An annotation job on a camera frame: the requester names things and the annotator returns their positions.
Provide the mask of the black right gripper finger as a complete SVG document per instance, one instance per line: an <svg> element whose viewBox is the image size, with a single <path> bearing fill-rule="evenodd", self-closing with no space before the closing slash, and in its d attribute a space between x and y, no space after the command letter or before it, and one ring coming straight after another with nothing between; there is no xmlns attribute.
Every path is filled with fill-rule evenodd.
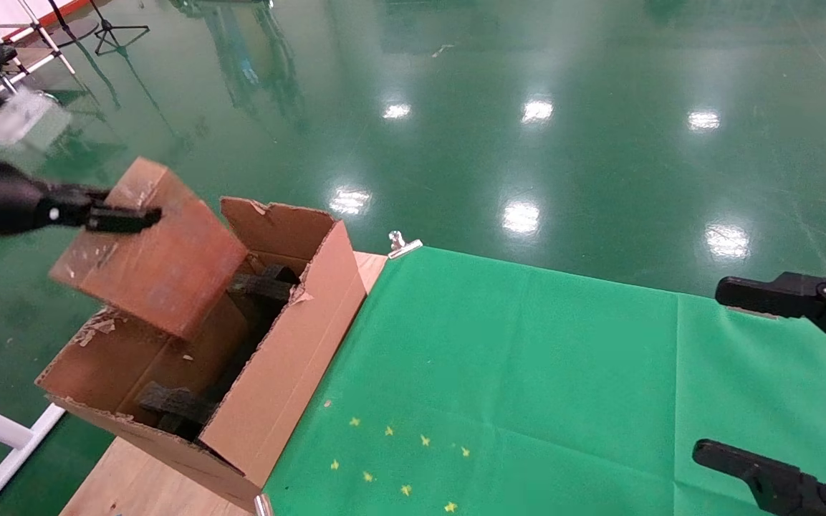
<svg viewBox="0 0 826 516"><path fill-rule="evenodd" d="M754 502L763 512L826 515L826 483L792 464L714 440L697 441L692 449L692 460L746 483Z"/></svg>
<svg viewBox="0 0 826 516"><path fill-rule="evenodd" d="M806 319L826 335L826 277L782 273L767 283L725 277L715 288L715 300L750 312Z"/></svg>

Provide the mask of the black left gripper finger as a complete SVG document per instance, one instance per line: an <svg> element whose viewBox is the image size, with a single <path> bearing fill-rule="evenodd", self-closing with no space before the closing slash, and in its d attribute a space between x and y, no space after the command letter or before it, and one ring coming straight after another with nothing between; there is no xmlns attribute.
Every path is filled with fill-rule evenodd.
<svg viewBox="0 0 826 516"><path fill-rule="evenodd" d="M79 226L88 231L138 233L163 218L161 208L121 208L106 202L110 190L83 185L46 185L37 202L42 226Z"/></svg>

